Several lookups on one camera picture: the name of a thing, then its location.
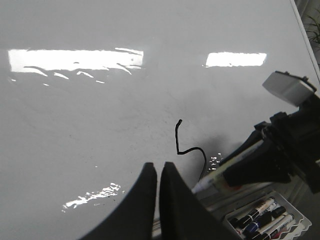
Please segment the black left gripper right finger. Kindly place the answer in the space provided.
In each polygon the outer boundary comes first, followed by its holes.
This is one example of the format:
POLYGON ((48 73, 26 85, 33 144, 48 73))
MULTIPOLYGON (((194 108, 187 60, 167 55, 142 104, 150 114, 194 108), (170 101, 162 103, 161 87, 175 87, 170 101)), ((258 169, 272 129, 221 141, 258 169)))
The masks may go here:
POLYGON ((237 239, 204 208, 172 162, 166 162, 161 173, 159 218, 163 240, 237 239))

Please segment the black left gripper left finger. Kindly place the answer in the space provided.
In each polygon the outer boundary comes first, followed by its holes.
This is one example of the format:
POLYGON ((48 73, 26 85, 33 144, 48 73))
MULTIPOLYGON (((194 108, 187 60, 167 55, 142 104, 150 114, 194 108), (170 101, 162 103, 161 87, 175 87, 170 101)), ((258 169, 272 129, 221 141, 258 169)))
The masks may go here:
POLYGON ((83 240, 150 240, 156 205, 157 172, 146 162, 126 197, 83 240))

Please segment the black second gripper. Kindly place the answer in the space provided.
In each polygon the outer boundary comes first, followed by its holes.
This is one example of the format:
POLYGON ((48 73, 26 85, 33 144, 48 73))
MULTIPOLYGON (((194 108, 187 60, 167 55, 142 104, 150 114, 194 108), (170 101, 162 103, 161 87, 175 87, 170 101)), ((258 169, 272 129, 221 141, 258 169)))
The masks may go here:
POLYGON ((262 139, 276 146, 260 147, 228 167, 223 177, 230 187, 254 183, 289 183, 297 175, 316 194, 320 192, 320 98, 312 94, 296 112, 278 112, 260 122, 247 140, 219 163, 225 164, 262 139))

